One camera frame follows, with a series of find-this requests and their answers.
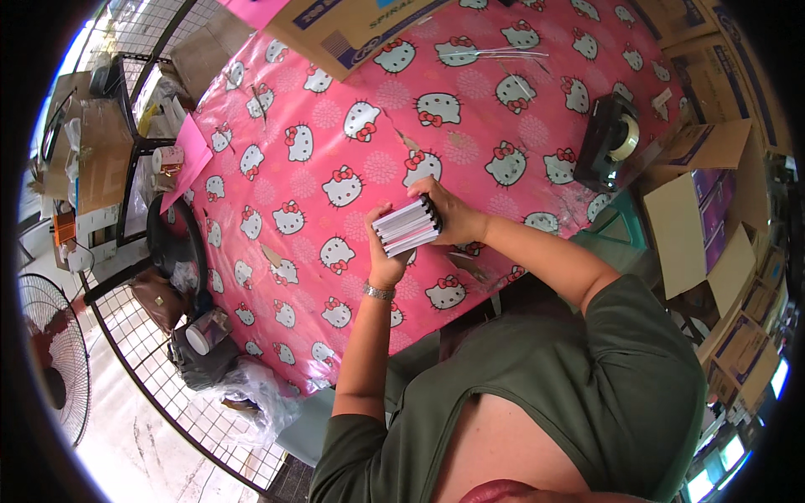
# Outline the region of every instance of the spiral notebook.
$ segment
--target spiral notebook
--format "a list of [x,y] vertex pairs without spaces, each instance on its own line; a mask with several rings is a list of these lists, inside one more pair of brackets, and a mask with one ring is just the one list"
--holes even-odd
[[412,203],[372,222],[372,229],[391,258],[436,239],[442,220],[431,198],[422,194]]

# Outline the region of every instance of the electric fan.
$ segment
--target electric fan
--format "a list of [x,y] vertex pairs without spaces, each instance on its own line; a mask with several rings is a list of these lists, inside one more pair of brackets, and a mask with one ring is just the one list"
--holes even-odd
[[19,277],[23,326],[42,369],[50,405],[75,447],[89,416],[89,355],[81,326],[61,289],[38,274]]

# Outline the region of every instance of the hello kitty print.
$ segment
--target hello kitty print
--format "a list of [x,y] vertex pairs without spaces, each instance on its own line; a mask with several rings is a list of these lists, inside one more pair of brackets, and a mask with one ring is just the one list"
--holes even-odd
[[[193,114],[213,158],[183,194],[233,339],[302,395],[335,384],[369,273],[364,215],[426,176],[545,233],[589,226],[611,199],[573,179],[595,99],[635,105],[638,153],[684,103],[651,40],[628,2],[459,0],[338,82],[270,35],[250,37]],[[420,247],[390,307],[390,353],[523,274],[482,243]]]

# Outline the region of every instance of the brown handbag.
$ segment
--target brown handbag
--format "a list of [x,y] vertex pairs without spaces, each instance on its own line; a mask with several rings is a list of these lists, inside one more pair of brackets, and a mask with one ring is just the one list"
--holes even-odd
[[151,267],[131,282],[131,293],[154,323],[167,335],[190,312],[190,302],[176,290],[171,281]]

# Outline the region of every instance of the metal watch band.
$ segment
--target metal watch band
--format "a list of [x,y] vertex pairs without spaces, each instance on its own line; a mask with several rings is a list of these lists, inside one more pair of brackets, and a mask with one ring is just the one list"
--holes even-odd
[[369,281],[367,280],[363,284],[363,293],[367,294],[369,297],[374,297],[375,299],[393,300],[394,296],[397,294],[397,291],[379,290],[378,288],[369,285]]

